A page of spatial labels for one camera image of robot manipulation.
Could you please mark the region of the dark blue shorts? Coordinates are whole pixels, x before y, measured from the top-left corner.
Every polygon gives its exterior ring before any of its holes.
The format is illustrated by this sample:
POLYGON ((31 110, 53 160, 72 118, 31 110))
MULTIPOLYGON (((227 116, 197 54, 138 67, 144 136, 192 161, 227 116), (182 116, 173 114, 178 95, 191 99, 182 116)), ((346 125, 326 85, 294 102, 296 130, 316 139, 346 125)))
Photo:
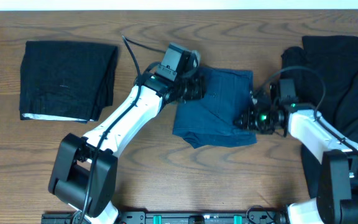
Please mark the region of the dark blue shorts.
POLYGON ((250 106, 253 72, 200 67, 206 84, 200 100, 177 106, 172 134, 193 148, 206 145, 238 147, 257 142, 256 135, 234 125, 234 120, 250 106))

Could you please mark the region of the folded black garment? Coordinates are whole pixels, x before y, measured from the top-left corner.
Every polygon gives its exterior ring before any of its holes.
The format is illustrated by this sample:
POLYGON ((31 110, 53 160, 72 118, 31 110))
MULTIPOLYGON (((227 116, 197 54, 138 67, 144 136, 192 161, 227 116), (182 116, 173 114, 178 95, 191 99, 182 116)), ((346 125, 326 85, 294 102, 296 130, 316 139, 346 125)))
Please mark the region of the folded black garment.
POLYGON ((20 68, 20 119, 97 121, 113 104, 118 58, 116 45, 26 42, 20 68))

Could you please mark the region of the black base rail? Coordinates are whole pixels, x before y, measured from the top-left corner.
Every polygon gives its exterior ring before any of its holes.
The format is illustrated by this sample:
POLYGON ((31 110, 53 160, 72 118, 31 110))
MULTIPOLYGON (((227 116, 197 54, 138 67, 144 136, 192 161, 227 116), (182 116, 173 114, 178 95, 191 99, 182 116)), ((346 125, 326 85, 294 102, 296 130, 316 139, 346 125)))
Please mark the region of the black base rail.
POLYGON ((121 212, 115 224, 288 224, 283 212, 252 209, 245 213, 121 212))

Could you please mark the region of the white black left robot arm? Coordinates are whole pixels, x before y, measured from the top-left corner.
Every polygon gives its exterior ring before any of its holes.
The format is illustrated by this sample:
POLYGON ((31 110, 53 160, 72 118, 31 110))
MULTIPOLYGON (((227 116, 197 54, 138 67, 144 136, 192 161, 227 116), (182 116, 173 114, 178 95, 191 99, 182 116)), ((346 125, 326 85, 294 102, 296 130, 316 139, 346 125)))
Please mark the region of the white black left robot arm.
POLYGON ((127 99, 99 126, 79 137, 67 134, 53 165, 48 191, 76 211, 68 223, 114 223, 118 160, 139 130, 173 101, 199 100, 206 91, 202 76, 167 80, 145 72, 127 99))

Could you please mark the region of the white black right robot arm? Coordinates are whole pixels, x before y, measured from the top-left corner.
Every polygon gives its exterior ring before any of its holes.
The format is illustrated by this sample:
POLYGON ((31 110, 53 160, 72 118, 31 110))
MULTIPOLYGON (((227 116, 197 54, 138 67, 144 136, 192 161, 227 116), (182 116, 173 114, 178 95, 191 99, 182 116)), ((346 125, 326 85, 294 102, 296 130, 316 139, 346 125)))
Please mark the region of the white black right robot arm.
POLYGON ((317 196, 287 206, 277 223, 358 223, 358 143, 331 126, 315 106, 299 103, 295 96, 252 98, 234 124, 258 134, 282 129, 321 167, 317 196))

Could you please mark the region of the black garment pile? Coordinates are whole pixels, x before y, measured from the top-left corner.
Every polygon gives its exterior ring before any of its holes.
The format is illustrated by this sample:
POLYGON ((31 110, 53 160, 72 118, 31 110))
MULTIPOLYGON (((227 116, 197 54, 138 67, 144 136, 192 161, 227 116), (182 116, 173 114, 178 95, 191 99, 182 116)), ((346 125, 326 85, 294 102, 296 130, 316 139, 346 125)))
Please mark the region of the black garment pile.
POLYGON ((323 118, 358 143, 358 37, 304 36, 302 47, 282 54, 282 66, 308 67, 282 73, 295 83, 300 101, 319 106, 323 118))

